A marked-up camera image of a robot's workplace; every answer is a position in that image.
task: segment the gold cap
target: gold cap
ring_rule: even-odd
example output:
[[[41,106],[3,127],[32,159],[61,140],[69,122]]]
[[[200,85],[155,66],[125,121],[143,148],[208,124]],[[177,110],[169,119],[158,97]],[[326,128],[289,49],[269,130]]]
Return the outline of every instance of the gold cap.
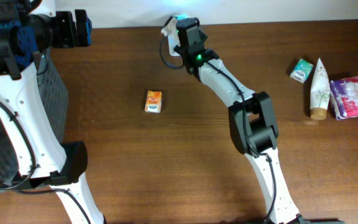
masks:
[[[313,108],[310,110],[310,117],[318,121],[324,120],[327,117],[327,110],[324,108]]]

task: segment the wooden table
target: wooden table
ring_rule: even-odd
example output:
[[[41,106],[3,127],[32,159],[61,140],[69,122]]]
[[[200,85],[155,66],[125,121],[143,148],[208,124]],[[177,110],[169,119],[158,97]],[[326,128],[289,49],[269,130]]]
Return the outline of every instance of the wooden table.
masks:
[[[311,78],[288,77],[319,57],[330,79],[358,76],[358,21],[204,26],[207,46],[247,87],[272,98],[282,171],[307,219],[358,224],[358,118],[308,117]],[[93,197],[109,223],[254,220],[265,205],[232,145],[227,109],[158,56],[160,28],[96,29],[88,48],[54,49],[69,92],[65,141],[84,140]],[[163,111],[144,111],[145,91]],[[0,194],[0,223],[70,223],[56,195]]]

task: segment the pink and white package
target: pink and white package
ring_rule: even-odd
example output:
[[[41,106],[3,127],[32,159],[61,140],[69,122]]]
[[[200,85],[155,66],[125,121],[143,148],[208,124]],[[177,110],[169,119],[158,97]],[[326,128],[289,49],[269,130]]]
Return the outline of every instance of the pink and white package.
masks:
[[[358,77],[333,80],[330,86],[336,119],[358,117]]]

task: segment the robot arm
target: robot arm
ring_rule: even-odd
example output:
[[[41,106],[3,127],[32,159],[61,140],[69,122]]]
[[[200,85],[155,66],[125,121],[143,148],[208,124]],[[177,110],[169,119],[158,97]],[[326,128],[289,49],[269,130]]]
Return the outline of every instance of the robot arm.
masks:
[[[167,30],[172,32],[163,29],[162,33],[179,39],[180,44],[174,50],[182,57],[187,72],[210,87],[229,109],[232,141],[254,168],[265,198],[267,218],[264,223],[310,223],[299,214],[280,168],[278,129],[269,96],[248,89],[229,72],[215,52],[205,49],[207,36],[199,29],[197,18],[173,21],[176,29],[172,29],[170,20],[166,26],[170,26]],[[248,115],[252,113],[259,114],[259,118],[249,121]]]
[[[62,144],[63,130],[51,126],[56,112],[51,110],[58,107],[57,98],[67,101],[67,93],[60,96],[54,89],[58,86],[53,86],[53,91],[41,89],[44,83],[61,82],[49,47],[88,46],[91,23],[85,10],[75,11],[74,23],[71,12],[56,12],[53,7],[51,0],[0,1],[0,120],[19,164],[9,183],[0,182],[0,190],[27,195],[55,192],[73,223],[102,224],[106,220],[85,178],[88,157],[84,142]],[[29,14],[31,11],[41,14]],[[39,69],[35,66],[37,51],[42,54]],[[53,99],[48,112],[47,97]],[[45,185],[52,190],[23,191]]]

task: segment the orange packet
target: orange packet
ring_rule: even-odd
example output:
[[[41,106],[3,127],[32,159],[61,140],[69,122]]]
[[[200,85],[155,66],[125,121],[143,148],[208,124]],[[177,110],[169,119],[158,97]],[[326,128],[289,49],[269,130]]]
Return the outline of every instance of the orange packet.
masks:
[[[161,112],[162,104],[162,92],[160,91],[148,91],[146,106],[144,110],[150,113],[159,113]]]

